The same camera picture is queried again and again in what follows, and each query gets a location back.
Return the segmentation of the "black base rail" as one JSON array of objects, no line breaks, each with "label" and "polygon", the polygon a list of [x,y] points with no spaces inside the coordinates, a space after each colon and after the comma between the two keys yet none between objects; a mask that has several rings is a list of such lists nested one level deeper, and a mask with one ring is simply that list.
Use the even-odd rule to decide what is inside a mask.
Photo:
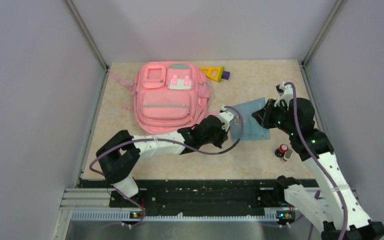
[{"label": "black base rail", "polygon": [[109,207],[130,210],[139,218],[141,210],[151,217],[289,217],[295,209],[282,202],[274,190],[274,179],[225,180],[137,180],[138,194],[123,198],[104,180],[81,180],[81,189],[105,189]]}]

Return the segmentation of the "red black stamp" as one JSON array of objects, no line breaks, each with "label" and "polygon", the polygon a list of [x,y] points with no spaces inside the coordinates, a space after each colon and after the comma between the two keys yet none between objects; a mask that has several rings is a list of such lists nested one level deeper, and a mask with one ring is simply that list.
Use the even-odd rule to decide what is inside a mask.
[{"label": "red black stamp", "polygon": [[289,147],[286,144],[281,144],[274,152],[275,156],[278,158],[283,158],[285,153],[288,151]]}]

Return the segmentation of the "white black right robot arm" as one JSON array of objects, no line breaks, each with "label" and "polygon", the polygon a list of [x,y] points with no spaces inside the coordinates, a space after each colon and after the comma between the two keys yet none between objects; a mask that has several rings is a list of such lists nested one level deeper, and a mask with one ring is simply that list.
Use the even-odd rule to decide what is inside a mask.
[{"label": "white black right robot arm", "polygon": [[312,172],[325,207],[309,195],[293,177],[277,178],[273,200],[279,206],[298,208],[316,227],[323,240],[379,240],[384,224],[374,221],[359,204],[345,180],[327,135],[315,127],[315,110],[308,99],[297,98],[279,105],[269,99],[251,116],[265,129],[277,128],[289,136],[291,148]]}]

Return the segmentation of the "yellow green purple toy block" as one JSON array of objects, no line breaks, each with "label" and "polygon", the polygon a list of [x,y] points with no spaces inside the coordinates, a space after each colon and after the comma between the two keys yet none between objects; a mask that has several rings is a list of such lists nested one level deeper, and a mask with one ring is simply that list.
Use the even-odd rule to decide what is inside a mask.
[{"label": "yellow green purple toy block", "polygon": [[221,82],[221,80],[229,80],[231,73],[229,71],[225,70],[224,66],[221,67],[201,67],[200,71],[204,73],[204,75],[214,81],[214,82]]}]

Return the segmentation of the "light blue notebook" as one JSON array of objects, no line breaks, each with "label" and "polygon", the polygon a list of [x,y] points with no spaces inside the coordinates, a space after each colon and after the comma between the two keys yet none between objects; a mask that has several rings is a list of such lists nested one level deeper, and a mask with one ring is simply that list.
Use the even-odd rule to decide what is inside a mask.
[{"label": "light blue notebook", "polygon": [[252,117],[252,113],[260,110],[266,104],[264,97],[257,98],[248,102],[234,105],[235,108],[242,116],[243,123],[235,113],[235,118],[230,122],[230,139],[235,142],[240,136],[241,126],[243,126],[243,134],[240,139],[244,141],[266,141],[271,138],[268,129],[263,128]]}]

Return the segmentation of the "aluminium frame rail right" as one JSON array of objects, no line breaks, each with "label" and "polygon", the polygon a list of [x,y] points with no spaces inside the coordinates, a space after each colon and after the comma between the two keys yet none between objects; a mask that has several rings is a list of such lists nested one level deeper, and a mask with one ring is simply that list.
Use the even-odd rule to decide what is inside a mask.
[{"label": "aluminium frame rail right", "polygon": [[306,48],[300,60],[301,74],[308,96],[315,104],[316,123],[332,143],[335,142],[334,130],[328,117],[332,105],[328,100],[333,94],[318,55],[346,4],[346,0],[307,0],[304,8],[310,18],[304,23]]}]

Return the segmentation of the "pink student backpack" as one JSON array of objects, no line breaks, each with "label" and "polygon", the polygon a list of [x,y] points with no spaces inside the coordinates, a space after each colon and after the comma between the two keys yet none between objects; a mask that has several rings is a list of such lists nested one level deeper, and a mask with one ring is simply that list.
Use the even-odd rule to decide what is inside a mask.
[{"label": "pink student backpack", "polygon": [[211,90],[207,76],[194,64],[154,61],[141,67],[132,81],[109,73],[129,89],[139,127],[150,135],[161,135],[199,124],[211,112]]}]

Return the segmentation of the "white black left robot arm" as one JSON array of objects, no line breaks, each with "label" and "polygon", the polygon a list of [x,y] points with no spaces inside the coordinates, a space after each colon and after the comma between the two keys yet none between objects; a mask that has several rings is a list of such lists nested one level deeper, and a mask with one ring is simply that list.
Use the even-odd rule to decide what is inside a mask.
[{"label": "white black left robot arm", "polygon": [[200,153],[204,145],[221,148],[228,139],[231,112],[208,115],[192,127],[184,127],[160,135],[132,135],[121,130],[97,152],[96,159],[106,182],[120,191],[121,200],[129,207],[140,202],[139,187],[132,170],[139,160],[162,155]]}]

